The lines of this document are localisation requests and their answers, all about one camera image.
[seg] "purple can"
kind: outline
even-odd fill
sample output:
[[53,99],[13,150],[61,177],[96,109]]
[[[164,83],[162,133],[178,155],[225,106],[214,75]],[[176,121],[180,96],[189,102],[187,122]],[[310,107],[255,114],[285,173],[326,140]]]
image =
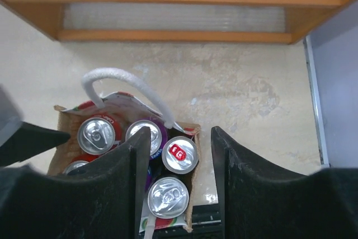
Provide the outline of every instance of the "purple can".
[[168,133],[164,124],[160,120],[148,119],[138,120],[129,126],[125,139],[127,140],[142,127],[150,128],[150,159],[155,159],[161,156],[163,147],[168,141]]
[[150,167],[148,167],[148,172],[147,172],[147,180],[145,182],[145,191],[147,191],[152,183],[153,180],[153,176],[152,176],[152,169],[150,169]]

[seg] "gift bag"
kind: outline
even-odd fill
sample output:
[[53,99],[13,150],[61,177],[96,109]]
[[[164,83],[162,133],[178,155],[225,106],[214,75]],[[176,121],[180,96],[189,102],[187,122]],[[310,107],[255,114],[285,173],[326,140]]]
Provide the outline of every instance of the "gift bag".
[[[118,79],[133,86],[151,101],[161,113],[156,112],[133,95],[125,92],[114,92],[104,98],[100,98],[93,88],[93,83],[105,78]],[[124,142],[126,129],[137,120],[146,118],[159,120],[168,129],[168,132],[174,134],[174,136],[189,136],[197,146],[199,162],[192,172],[185,175],[184,180],[190,195],[189,204],[185,211],[186,225],[184,225],[184,228],[191,232],[191,214],[193,195],[195,192],[196,171],[200,166],[200,126],[198,124],[176,122],[169,107],[161,100],[155,91],[140,78],[122,69],[98,68],[90,71],[83,76],[82,87],[90,101],[84,102],[73,109],[65,109],[58,105],[55,106],[55,110],[59,112],[58,130],[70,133],[71,139],[66,144],[57,147],[55,155],[50,163],[48,175],[62,173],[75,158],[84,154],[78,143],[77,133],[81,124],[95,114],[109,115],[111,119],[115,119],[120,123],[119,132],[121,132],[121,134],[119,138],[116,139],[116,144]],[[145,216],[144,218],[142,216],[141,227],[144,223]],[[173,220],[170,222],[166,219],[166,223],[168,224],[160,225],[158,227],[156,226],[156,228],[172,226],[176,221]]]

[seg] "black object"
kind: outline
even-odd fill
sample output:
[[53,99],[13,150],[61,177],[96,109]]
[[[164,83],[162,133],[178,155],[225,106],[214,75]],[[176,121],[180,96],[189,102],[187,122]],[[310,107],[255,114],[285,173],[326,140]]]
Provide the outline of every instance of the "black object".
[[[219,204],[194,206],[192,228],[191,233],[182,227],[158,229],[154,231],[153,239],[223,239]],[[144,238],[144,232],[139,234],[139,238]]]
[[303,176],[211,130],[224,238],[358,238],[358,170]]
[[0,169],[1,238],[136,238],[149,152],[144,127],[76,175]]
[[0,166],[27,160],[69,139],[68,133],[22,123],[19,130],[0,147]]

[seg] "red can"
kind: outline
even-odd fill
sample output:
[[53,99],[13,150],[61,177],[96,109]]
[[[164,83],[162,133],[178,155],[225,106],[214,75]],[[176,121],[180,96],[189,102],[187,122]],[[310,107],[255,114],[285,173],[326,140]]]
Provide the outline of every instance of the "red can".
[[67,166],[67,167],[65,168],[65,170],[63,171],[63,173],[64,173],[65,175],[68,175],[71,171],[73,171],[73,170],[75,170],[75,169],[77,169],[77,168],[80,168],[81,166],[84,166],[84,165],[86,165],[86,164],[88,164],[87,161],[75,161],[75,162],[72,162],[72,163],[69,164],[69,166]]
[[72,162],[76,162],[76,161],[86,161],[86,162],[92,162],[94,161],[95,159],[97,159],[99,156],[98,155],[90,155],[90,154],[83,154],[83,155],[80,155],[76,158],[74,158]]
[[119,121],[109,114],[94,114],[79,127],[77,141],[88,154],[102,155],[117,147],[123,136]]

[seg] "gray wall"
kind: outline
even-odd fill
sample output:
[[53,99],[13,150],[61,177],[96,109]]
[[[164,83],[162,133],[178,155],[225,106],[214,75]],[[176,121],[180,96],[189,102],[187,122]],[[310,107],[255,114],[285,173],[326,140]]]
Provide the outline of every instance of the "gray wall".
[[358,167],[358,1],[311,41],[329,162]]

